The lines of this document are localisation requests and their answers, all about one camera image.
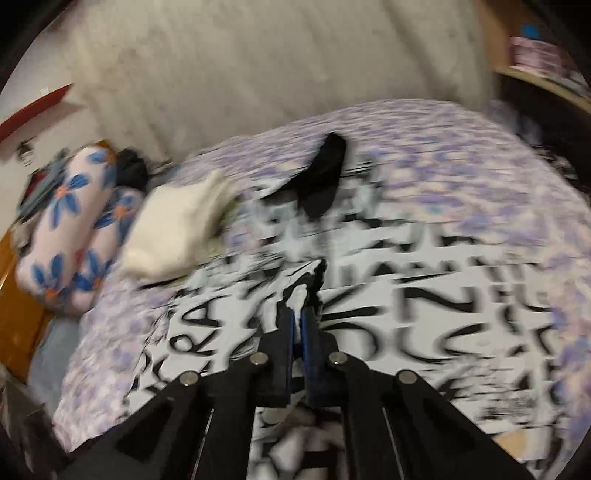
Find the black white graffiti print garment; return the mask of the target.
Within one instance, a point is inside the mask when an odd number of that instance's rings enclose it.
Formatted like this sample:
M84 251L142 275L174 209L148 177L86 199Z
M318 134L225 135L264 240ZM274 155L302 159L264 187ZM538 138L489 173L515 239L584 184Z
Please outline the black white graffiti print garment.
M321 227L293 204L247 203L259 246L238 245L179 283L144 346L126 398L136 412L186 370L252 354L276 307L301 306L328 269L318 326L386 374L420 374L537 479L557 473L564 412L542 269L481 234L415 221L380 194L385 167L361 158Z

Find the purple floral fleece bedspread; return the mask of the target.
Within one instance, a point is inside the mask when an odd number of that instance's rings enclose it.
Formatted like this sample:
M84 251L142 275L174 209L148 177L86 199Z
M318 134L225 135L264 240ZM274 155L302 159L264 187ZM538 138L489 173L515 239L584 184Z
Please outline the purple floral fleece bedspread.
M240 244L259 246L256 230L240 217L247 203L290 203L321 227L342 179L366 156L385 167L382 198L413 220L455 235L481 234L541 267L559 343L555 374L564 412L563 452L550 479L556 478L590 426L590 211L515 135L452 103L374 102L226 141L187 159L171 183L190 185L221 170L245 194L219 258ZM54 416L66 449L132 413L126 398L136 366L183 281L141 289L119 269L108 275L83 317Z

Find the grey curtain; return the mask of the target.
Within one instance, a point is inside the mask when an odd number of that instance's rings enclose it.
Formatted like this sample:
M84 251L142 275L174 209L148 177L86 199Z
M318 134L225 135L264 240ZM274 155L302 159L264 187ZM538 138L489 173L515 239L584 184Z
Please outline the grey curtain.
M61 47L102 134L150 159L372 100L483 109L470 1L78 1Z

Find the dark folded clothes pile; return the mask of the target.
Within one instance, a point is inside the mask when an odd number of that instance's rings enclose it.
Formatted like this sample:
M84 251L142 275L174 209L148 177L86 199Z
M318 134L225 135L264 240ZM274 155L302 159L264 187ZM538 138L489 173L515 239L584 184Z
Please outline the dark folded clothes pile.
M116 186L145 193L150 175L146 163L132 148L125 148L116 156Z

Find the folded cream white garment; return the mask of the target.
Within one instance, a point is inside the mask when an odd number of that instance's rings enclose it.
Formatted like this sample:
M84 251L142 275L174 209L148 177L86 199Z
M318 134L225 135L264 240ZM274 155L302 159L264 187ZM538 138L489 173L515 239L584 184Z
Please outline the folded cream white garment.
M163 184L150 192L130 229L120 271L147 283L190 273L209 244L235 188L219 170L190 185Z

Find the wooden bookshelf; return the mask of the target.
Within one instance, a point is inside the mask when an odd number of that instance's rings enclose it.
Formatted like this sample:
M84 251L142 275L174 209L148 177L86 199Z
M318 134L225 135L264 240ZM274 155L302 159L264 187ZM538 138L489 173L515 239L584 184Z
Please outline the wooden bookshelf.
M544 89L590 113L590 88L550 27L539 1L476 1L486 52L493 71Z

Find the blue flower folded blanket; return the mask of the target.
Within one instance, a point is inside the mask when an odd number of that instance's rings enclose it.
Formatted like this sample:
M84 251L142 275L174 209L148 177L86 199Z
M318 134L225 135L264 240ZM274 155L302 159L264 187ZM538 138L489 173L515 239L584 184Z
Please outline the blue flower folded blanket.
M142 201L140 191L116 184L111 152L99 146L79 150L19 261L18 286L54 310L87 312Z

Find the pink boxes on shelf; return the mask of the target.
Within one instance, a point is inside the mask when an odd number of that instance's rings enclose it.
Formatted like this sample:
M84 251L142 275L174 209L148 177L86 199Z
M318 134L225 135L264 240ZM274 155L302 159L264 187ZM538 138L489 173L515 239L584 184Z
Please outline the pink boxes on shelf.
M564 76L566 71L561 50L548 42L512 36L511 66L541 76Z

